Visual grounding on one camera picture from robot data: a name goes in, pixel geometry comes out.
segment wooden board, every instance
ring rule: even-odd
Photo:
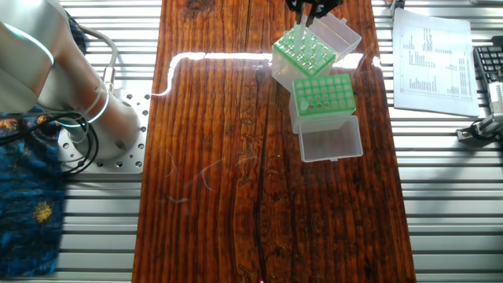
[[[163,1],[133,282],[415,282],[371,2],[333,12],[364,155],[305,164],[268,59],[285,2]]]

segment transparent plastic box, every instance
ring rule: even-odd
[[[349,116],[356,110],[348,74],[297,79],[292,90],[289,108],[294,134],[299,133],[300,120]]]
[[[296,24],[273,44],[273,78],[290,92],[296,79],[328,75],[333,63],[353,51],[362,40],[345,20],[329,13],[314,19],[305,29],[300,48],[296,50],[294,42],[299,29]]]
[[[303,162],[337,161],[363,155],[357,116],[301,122],[300,156]]]
[[[299,134],[304,162],[363,154],[358,117],[352,116],[356,102],[348,74],[297,79],[292,89],[292,130]]]

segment green pipette tip rack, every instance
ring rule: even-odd
[[[298,34],[299,25],[296,24],[274,43],[273,48],[288,58],[304,75],[316,76],[327,64],[335,60],[336,54],[307,28],[304,30],[300,47],[296,50]]]
[[[356,110],[348,74],[297,79],[293,91],[299,116],[351,115]]]

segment keyboard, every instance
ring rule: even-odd
[[[473,50],[475,66],[482,77],[487,100],[493,114],[503,113],[503,84],[498,76],[503,73],[503,48],[501,46],[477,46]]]
[[[503,68],[503,48],[501,46],[479,46],[475,48],[475,65],[484,78],[487,90],[489,83],[497,82],[497,72]]]

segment blue patterned fabric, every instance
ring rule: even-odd
[[[84,52],[83,33],[72,18],[70,25]],[[0,137],[43,120],[1,117],[0,113]],[[0,146],[0,280],[51,274],[56,268],[64,204],[58,133],[59,126],[51,123]]]

